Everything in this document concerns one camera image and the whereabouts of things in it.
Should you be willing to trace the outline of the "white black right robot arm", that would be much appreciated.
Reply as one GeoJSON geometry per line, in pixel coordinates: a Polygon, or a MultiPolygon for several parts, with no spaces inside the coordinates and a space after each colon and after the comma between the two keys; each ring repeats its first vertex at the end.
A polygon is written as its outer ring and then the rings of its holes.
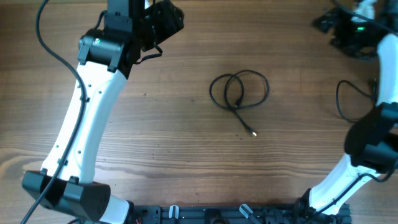
{"type": "Polygon", "coordinates": [[[353,9],[335,7],[313,21],[320,31],[334,28],[331,44],[356,59],[378,58],[378,89],[368,96],[374,106],[353,120],[345,154],[318,185],[298,198],[292,210],[295,222],[341,223],[336,215],[343,204],[370,180],[385,182],[397,169],[397,1],[386,1],[375,19],[374,1],[356,1],[353,9]]]}

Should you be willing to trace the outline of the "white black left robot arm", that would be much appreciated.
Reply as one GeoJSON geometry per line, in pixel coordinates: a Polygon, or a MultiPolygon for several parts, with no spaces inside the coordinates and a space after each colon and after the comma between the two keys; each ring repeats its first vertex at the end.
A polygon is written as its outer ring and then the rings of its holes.
{"type": "Polygon", "coordinates": [[[183,11],[170,1],[109,1],[78,44],[73,96],[60,133],[23,189],[35,206],[81,223],[134,223],[134,204],[95,182],[99,144],[134,65],[162,55],[159,45],[182,30],[183,11]]]}

